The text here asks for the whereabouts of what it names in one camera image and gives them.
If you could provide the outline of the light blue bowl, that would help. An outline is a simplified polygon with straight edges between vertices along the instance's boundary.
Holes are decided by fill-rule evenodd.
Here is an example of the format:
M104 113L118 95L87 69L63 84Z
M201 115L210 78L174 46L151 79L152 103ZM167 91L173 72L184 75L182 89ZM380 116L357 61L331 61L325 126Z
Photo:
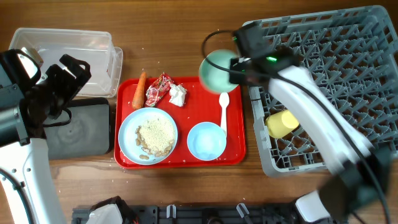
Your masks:
M226 149L226 135L215 123L202 122L194 125L187 136L190 153L201 161L213 161Z

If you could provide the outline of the white plastic spoon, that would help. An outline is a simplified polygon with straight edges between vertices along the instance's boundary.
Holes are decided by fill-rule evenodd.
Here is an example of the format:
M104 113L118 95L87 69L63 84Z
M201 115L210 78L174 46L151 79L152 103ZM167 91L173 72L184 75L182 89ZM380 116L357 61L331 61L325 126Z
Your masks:
M222 92L219 97L219 104L221 106L221 123L220 127L224 131L225 135L228 135L227 130L227 117L226 117L226 109L229 105L229 95L227 92Z

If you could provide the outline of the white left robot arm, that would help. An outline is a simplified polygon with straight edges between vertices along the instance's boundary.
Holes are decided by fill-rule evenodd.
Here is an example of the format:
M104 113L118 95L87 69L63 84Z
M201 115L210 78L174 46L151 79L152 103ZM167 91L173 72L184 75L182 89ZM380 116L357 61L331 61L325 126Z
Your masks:
M1 185L15 223L65 223L49 166L44 129L91 78L90 65L65 54L41 79L41 61L1 53Z

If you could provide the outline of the mint green bowl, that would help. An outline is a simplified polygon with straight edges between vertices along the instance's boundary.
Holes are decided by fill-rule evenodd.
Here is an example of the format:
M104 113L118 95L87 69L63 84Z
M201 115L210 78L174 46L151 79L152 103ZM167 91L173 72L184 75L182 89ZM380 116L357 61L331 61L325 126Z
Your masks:
M237 55L230 50L216 50L210 53L207 58L224 68L229 68L230 60ZM238 84L229 82L229 73L210 65L206 60L202 61L199 68L201 84L214 94L233 91Z

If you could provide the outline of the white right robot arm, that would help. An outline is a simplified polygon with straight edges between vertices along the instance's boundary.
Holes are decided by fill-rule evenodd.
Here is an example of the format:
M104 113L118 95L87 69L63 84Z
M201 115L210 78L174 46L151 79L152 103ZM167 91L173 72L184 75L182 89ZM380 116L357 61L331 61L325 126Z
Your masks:
M392 159L388 147L375 147L320 91L299 57L288 47L273 49L259 22L232 32L239 57L231 74L248 85L262 86L298 120L315 143L332 177L294 202L305 223L326 218L342 221L379 200L386 223L386 200Z

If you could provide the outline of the yellow plastic cup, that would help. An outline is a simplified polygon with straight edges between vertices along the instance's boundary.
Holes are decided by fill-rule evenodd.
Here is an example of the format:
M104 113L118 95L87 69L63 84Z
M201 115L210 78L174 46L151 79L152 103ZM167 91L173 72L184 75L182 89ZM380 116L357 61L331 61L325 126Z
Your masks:
M288 135L300 124L289 110L270 115L264 123L268 128L269 136L276 139Z

